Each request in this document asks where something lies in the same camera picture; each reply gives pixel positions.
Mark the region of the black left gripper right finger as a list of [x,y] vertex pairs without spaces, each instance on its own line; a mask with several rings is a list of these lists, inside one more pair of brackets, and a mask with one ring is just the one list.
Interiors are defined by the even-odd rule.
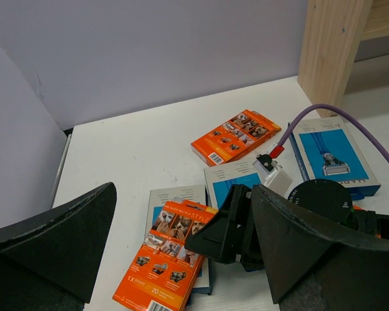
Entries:
[[252,212],[281,310],[389,310],[389,240],[336,224],[263,185]]

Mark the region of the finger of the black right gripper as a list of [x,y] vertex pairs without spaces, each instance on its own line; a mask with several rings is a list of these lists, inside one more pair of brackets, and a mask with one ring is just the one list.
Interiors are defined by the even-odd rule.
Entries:
[[221,264],[255,264],[251,195],[246,185],[232,185],[222,207],[202,229],[187,238],[185,248]]

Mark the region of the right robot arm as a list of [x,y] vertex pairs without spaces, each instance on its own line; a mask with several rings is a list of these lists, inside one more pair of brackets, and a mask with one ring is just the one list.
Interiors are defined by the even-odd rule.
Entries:
[[[389,215],[358,208],[349,191],[335,181],[305,181],[287,199],[336,224],[389,240]],[[247,271],[263,269],[251,188],[232,185],[218,213],[202,229],[187,237],[185,248],[222,264],[239,262]]]

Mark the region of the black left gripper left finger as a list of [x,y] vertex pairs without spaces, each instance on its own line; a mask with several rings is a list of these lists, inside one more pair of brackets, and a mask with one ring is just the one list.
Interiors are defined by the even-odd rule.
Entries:
[[117,191],[105,183],[0,228],[0,310],[83,310],[112,224]]

